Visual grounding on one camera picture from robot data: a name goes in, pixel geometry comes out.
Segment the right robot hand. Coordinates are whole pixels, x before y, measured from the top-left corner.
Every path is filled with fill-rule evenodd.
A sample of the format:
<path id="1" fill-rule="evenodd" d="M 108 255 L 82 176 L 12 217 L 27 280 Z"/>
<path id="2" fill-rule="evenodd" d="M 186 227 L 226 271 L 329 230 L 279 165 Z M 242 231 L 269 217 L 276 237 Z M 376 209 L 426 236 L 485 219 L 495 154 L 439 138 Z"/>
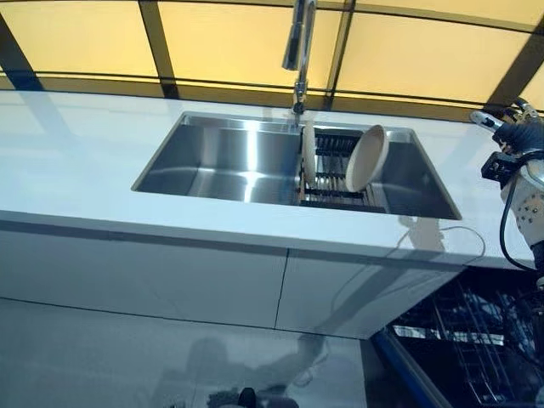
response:
<path id="1" fill-rule="evenodd" d="M 511 107 L 500 110 L 513 122 L 505 122 L 485 110 L 474 110 L 469 117 L 474 124 L 491 132 L 491 139 L 505 154 L 543 152 L 543 119 L 526 99 L 517 97 L 514 104 L 518 111 Z"/>

